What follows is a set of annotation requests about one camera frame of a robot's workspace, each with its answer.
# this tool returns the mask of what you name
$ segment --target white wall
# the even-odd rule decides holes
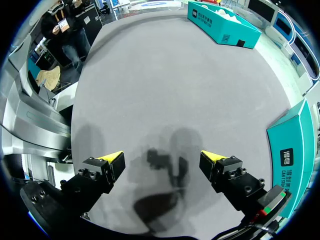
[[[317,104],[317,102],[320,102],[319,81],[315,85],[313,85],[313,87],[308,91],[308,93],[305,95],[305,98],[307,99],[309,106]]]

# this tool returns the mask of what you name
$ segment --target screw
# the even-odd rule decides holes
[[[95,179],[96,179],[96,176],[97,176],[97,174],[96,174],[95,172],[90,173],[90,178],[91,178],[92,180],[95,180]]]
[[[236,173],[234,171],[229,172],[229,176],[230,178],[234,178],[236,175]]]
[[[80,193],[80,192],[81,192],[80,187],[76,187],[76,188],[74,189],[74,192],[75,192],[76,194]]]
[[[242,167],[240,170],[241,170],[241,174],[245,174],[247,172],[247,169],[244,167]]]
[[[41,192],[40,192],[40,197],[44,198],[45,195],[46,195],[46,192],[45,192],[45,191],[41,191]]]
[[[265,184],[265,180],[263,178],[260,178],[259,183],[260,183],[260,186],[262,186],[263,184]]]
[[[37,196],[33,196],[31,198],[31,201],[35,204],[36,202],[38,202],[38,197]]]
[[[245,186],[245,187],[244,187],[244,190],[245,190],[245,192],[246,192],[247,194],[249,194],[249,193],[251,193],[252,188],[251,188],[250,186]]]
[[[82,168],[80,168],[79,170],[78,170],[78,174],[80,175],[80,176],[82,176],[83,174],[84,174],[84,169],[82,169]]]

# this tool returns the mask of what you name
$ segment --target monitor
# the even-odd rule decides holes
[[[271,2],[263,0],[250,0],[247,8],[263,17],[268,22],[272,22],[275,13],[278,14],[277,6]]]
[[[280,18],[278,18],[275,22],[275,24],[284,31],[285,34],[290,35],[291,33],[291,27],[288,26],[284,21],[282,21]]]

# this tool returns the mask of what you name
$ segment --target display screen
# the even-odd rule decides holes
[[[300,40],[299,37],[296,37],[296,38],[295,38],[294,44],[299,48],[299,50],[302,52],[303,56],[304,56],[305,58],[307,58],[308,55],[310,54],[310,53],[309,53],[309,50],[308,50],[307,47],[304,45],[304,43]]]
[[[256,12],[269,22],[271,22],[275,13],[275,10],[272,7],[269,7],[267,4],[264,4],[259,0],[250,0],[248,9],[251,9],[252,11]]]
[[[275,23],[285,34],[289,35],[291,33],[291,27],[289,27],[284,21],[280,18],[277,19]]]

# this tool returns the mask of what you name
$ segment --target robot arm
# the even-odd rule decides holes
[[[239,226],[222,232],[213,239],[247,240],[260,238],[266,232],[274,235],[274,229],[277,228],[274,219],[286,206],[291,193],[284,192],[278,185],[265,191],[263,179],[256,179],[247,173],[242,167],[242,161],[235,156],[224,157],[202,151],[199,166],[213,189],[217,193],[224,193],[234,208],[245,215]],[[48,182],[28,183],[20,191],[25,205],[50,236],[57,237],[65,232],[79,233],[78,225],[82,224],[79,216],[88,212],[102,193],[108,194],[111,191],[126,167],[125,156],[120,151],[104,157],[90,157],[80,167],[77,175],[69,181],[60,182],[61,191]],[[87,221],[81,234],[93,231],[93,225]],[[130,239],[133,237],[108,229],[101,231],[109,236],[118,234]]]

